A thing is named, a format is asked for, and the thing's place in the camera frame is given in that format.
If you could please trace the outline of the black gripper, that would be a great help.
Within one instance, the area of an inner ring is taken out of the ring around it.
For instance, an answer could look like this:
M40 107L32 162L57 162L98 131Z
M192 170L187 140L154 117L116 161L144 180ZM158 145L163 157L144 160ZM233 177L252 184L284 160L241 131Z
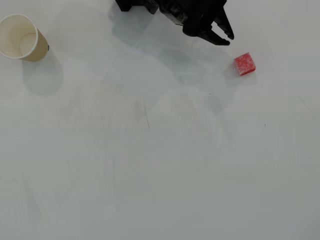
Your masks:
M159 10L174 24L183 26L188 19L188 0L159 0ZM232 27L224 8L221 10L221 29L231 40L235 38ZM212 30L212 25L205 25L199 32L199 37L216 46L229 46L230 42Z

